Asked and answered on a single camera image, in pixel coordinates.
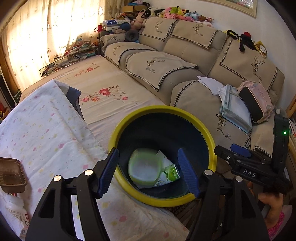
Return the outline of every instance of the white wall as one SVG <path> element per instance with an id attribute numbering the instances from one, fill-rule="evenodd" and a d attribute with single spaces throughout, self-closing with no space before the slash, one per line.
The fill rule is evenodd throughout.
<path id="1" fill-rule="evenodd" d="M 285 83 L 278 106 L 286 109 L 296 94 L 296 41 L 287 25 L 265 0 L 257 0 L 257 17 L 232 8 L 198 0 L 149 0 L 153 7 L 167 8 L 179 5 L 182 9 L 215 20 L 214 27 L 231 29 L 238 34 L 249 32 L 253 41 L 261 41 L 267 48 L 267 57 L 284 73 Z"/>

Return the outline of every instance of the pink backpack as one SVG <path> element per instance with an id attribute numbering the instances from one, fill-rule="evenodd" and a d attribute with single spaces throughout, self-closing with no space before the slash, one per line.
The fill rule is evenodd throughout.
<path id="1" fill-rule="evenodd" d="M 237 88 L 239 96 L 247 106 L 254 123 L 267 121 L 271 115 L 274 106 L 270 97 L 260 83 L 250 81 L 243 82 Z"/>

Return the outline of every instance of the yellow rim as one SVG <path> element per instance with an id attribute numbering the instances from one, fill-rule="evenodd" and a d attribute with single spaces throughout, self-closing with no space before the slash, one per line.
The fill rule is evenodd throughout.
<path id="1" fill-rule="evenodd" d="M 156 112 L 164 112 L 169 114 L 178 115 L 185 120 L 188 120 L 191 124 L 193 124 L 203 135 L 208 149 L 209 149 L 209 166 L 208 168 L 211 169 L 213 172 L 216 171 L 217 166 L 217 156 L 214 154 L 214 148 L 215 143 L 214 140 L 208 131 L 208 129 L 204 126 L 204 124 L 197 119 L 192 114 L 176 108 L 172 106 L 166 106 L 166 105 L 155 105 L 155 106 L 148 106 L 141 109 L 138 109 L 129 115 L 127 115 L 115 128 L 110 142 L 109 142 L 109 152 L 113 147 L 117 147 L 119 138 L 123 132 L 123 130 L 135 119 L 142 115 L 150 114 L 150 113 L 156 113 Z M 122 188 L 130 194 L 135 199 L 139 200 L 140 202 L 146 203 L 151 206 L 156 207 L 175 207 L 179 205 L 183 205 L 185 203 L 191 202 L 195 199 L 194 195 L 189 193 L 182 197 L 177 198 L 171 198 L 171 199 L 158 199 L 154 198 L 148 195 L 145 195 L 144 193 L 136 190 L 124 177 L 124 175 L 121 173 L 120 168 L 117 166 L 115 170 L 115 178 L 119 182 L 119 184 L 122 186 Z"/>

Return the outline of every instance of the silver bolt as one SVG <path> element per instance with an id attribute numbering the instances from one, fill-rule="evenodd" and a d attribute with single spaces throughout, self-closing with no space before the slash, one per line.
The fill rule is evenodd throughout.
<path id="1" fill-rule="evenodd" d="M 235 180 L 236 180 L 237 182 L 241 183 L 241 182 L 242 182 L 242 177 L 240 177 L 240 176 L 236 176 L 236 177 L 235 177 Z"/>
<path id="2" fill-rule="evenodd" d="M 84 172 L 84 174 L 85 174 L 86 176 L 90 176 L 90 175 L 93 174 L 93 173 L 94 173 L 94 171 L 91 170 L 91 169 L 88 169 L 88 170 L 86 170 L 86 171 Z"/>
<path id="3" fill-rule="evenodd" d="M 206 174 L 207 176 L 210 176 L 210 175 L 213 174 L 213 172 L 212 172 L 211 170 L 207 169 L 207 170 L 205 170 L 205 174 Z"/>
<path id="4" fill-rule="evenodd" d="M 54 180 L 55 180 L 56 182 L 58 182 L 58 181 L 61 180 L 61 179 L 62 179 L 62 177 L 61 177 L 60 175 L 57 175 L 57 176 L 54 177 Z"/>

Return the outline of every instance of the beige sofa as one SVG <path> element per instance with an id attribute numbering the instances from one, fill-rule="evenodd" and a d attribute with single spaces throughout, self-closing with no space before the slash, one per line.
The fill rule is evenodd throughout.
<path id="1" fill-rule="evenodd" d="M 194 22 L 148 18 L 139 43 L 125 42 L 124 34 L 100 38 L 102 55 L 144 85 L 166 105 L 184 109 L 200 119 L 217 145 L 236 143 L 272 154 L 273 116 L 246 135 L 219 114 L 221 100 L 197 81 L 214 78 L 239 87 L 246 80 L 260 82 L 275 104 L 284 83 L 283 73 L 259 52 L 224 32 Z"/>

